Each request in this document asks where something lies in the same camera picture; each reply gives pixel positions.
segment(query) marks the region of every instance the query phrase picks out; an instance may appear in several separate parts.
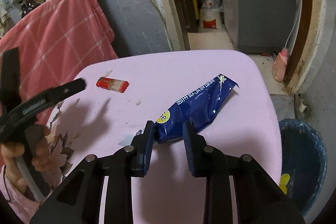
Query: tiled floor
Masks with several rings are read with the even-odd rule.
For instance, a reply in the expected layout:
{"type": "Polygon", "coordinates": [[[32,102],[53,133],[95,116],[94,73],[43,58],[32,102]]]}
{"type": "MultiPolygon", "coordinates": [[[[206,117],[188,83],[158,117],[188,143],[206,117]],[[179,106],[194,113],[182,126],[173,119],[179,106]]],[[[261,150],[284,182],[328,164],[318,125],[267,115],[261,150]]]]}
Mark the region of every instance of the tiled floor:
{"type": "MultiPolygon", "coordinates": [[[[222,29],[199,29],[199,33],[188,33],[191,50],[233,50],[234,47],[222,29]]],[[[273,58],[261,55],[249,55],[258,66],[269,94],[287,94],[283,83],[273,79],[273,58]]]]}

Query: silver bolt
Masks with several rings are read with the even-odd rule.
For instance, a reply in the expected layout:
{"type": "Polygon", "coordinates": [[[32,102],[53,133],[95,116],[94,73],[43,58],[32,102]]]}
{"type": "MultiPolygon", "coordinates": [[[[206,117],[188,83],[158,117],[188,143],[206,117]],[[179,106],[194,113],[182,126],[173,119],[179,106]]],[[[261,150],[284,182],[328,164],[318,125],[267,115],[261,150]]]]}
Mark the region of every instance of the silver bolt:
{"type": "Polygon", "coordinates": [[[87,155],[85,157],[85,160],[88,161],[88,162],[90,162],[90,161],[93,161],[95,158],[96,158],[96,155],[90,154],[90,155],[87,155]]]}
{"type": "Polygon", "coordinates": [[[126,146],[124,147],[124,150],[125,150],[126,152],[132,152],[132,151],[134,150],[134,146],[132,146],[132,145],[126,145],[126,146]]]}
{"type": "Polygon", "coordinates": [[[213,147],[210,146],[210,145],[207,145],[203,148],[204,152],[207,152],[207,153],[212,153],[213,152],[213,147]]]}
{"type": "Polygon", "coordinates": [[[247,162],[252,161],[252,157],[249,154],[244,154],[241,156],[241,158],[243,159],[243,161],[247,161],[247,162]]]}

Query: blue wrapper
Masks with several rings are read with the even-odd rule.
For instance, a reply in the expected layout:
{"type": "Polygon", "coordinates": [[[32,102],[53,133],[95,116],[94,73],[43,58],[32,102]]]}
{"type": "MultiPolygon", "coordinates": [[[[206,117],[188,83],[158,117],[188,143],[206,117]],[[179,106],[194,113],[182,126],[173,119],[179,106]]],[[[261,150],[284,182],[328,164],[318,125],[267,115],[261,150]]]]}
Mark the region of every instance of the blue wrapper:
{"type": "Polygon", "coordinates": [[[207,82],[195,91],[177,100],[157,119],[155,139],[164,143],[182,138],[182,125],[190,121],[196,133],[212,123],[222,103],[237,85],[224,75],[207,82]]]}

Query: pink checkered towel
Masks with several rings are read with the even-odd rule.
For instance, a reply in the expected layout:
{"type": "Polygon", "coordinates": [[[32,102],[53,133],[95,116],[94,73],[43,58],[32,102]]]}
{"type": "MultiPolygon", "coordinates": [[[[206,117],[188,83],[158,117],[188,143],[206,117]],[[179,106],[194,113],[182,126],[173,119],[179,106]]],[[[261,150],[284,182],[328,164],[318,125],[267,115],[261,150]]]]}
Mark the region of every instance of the pink checkered towel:
{"type": "MultiPolygon", "coordinates": [[[[114,37],[97,0],[48,0],[4,35],[0,53],[19,47],[25,101],[73,80],[89,65],[118,58],[110,45],[114,37]]],[[[39,115],[40,124],[51,111],[39,115]]]]}

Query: blue trash bag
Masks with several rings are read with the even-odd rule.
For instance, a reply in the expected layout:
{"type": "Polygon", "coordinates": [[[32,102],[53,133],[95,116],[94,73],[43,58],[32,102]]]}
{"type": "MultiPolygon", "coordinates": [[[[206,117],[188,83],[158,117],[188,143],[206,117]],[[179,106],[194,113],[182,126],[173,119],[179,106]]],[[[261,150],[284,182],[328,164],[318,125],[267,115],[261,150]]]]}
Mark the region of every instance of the blue trash bag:
{"type": "Polygon", "coordinates": [[[296,119],[279,122],[282,174],[289,174],[287,196],[305,217],[322,189],[327,172],[327,151],[321,135],[296,119]]]}

